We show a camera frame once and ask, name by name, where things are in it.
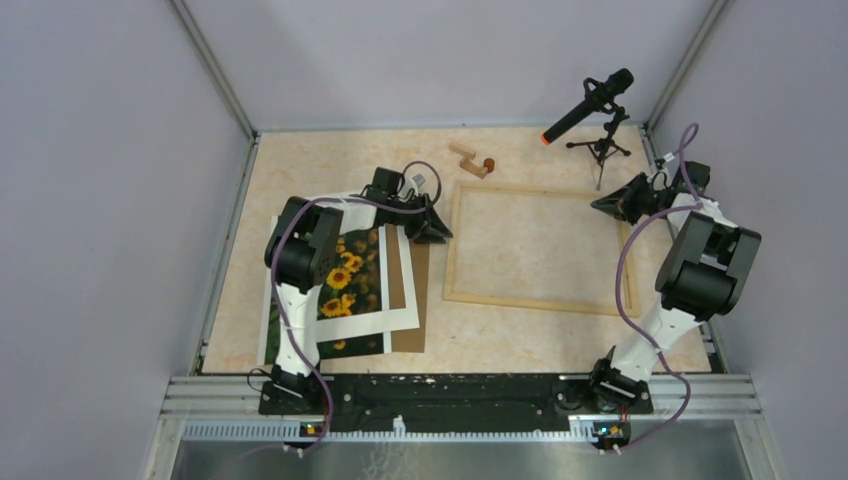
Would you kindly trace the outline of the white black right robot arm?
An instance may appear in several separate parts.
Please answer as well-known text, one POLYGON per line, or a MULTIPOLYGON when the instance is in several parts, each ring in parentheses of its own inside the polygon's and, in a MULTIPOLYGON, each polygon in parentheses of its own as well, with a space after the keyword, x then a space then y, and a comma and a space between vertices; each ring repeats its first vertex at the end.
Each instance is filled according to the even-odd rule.
POLYGON ((595 411, 648 408, 648 381, 656 364, 684 334, 733 310, 759 252, 761 234, 730 221, 707 197, 710 167, 694 161, 684 167, 661 186, 641 173, 590 204, 630 224, 635 233, 659 219, 676 230, 655 280, 655 303, 633 333, 593 367, 586 399, 595 411))

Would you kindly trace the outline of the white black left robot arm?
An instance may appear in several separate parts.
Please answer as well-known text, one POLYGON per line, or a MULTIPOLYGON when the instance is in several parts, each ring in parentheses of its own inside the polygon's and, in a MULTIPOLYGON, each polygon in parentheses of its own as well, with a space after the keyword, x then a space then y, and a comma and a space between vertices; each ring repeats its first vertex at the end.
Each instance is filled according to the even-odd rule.
POLYGON ((284 401, 297 413, 332 413, 334 400, 318 366, 318 300, 341 235, 392 225, 415 243, 444 243, 453 234, 436 211, 442 197, 423 191, 407 170, 375 169, 361 191, 289 198, 268 240, 264 262, 279 313, 279 348, 263 385, 269 411, 284 401))

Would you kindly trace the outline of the light wooden picture frame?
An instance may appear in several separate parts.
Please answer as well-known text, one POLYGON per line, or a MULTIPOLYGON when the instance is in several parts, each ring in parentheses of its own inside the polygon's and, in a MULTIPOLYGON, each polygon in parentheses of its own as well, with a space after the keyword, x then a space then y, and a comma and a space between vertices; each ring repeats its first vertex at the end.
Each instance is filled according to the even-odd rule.
POLYGON ((446 301, 615 316, 641 305, 632 260, 618 263, 630 229, 590 207, 597 193, 486 182, 453 191, 446 301), (615 283, 617 270, 622 283, 615 283))

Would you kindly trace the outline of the white mat board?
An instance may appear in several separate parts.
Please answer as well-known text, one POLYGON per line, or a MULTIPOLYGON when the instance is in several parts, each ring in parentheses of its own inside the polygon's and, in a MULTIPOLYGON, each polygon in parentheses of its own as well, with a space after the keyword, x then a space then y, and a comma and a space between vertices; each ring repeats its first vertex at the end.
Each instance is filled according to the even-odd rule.
MULTIPOLYGON (((414 285, 412 279, 406 276, 400 292, 407 288, 411 292, 411 305, 409 307, 396 307, 392 309, 388 305, 389 300, 389 274, 386 266, 387 250, 385 246, 385 228, 374 227, 380 231, 380 256, 381 256, 381 286, 383 294, 383 310, 376 313, 368 313, 362 316, 346 317, 334 320, 316 321, 315 335, 318 343, 339 338, 358 337, 371 334, 387 333, 390 335, 395 330, 414 329, 418 327, 418 319, 414 300, 414 285)), ((265 287, 265 307, 263 314, 266 318, 261 329, 259 352, 257 360, 261 364, 271 365, 274 363, 279 348, 279 313, 271 296, 271 282, 268 280, 265 287)))

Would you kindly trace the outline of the sunflower photo print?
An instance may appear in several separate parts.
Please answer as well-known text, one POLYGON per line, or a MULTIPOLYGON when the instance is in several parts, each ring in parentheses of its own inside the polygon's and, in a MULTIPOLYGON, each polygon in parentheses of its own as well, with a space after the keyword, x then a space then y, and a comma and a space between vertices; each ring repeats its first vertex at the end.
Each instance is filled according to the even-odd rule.
MULTIPOLYGON (((339 236, 329 274, 318 296, 316 319, 334 320, 382 310, 380 231, 372 228, 339 236)), ((323 341, 317 349, 323 359, 383 354, 390 350, 390 335, 323 341)))

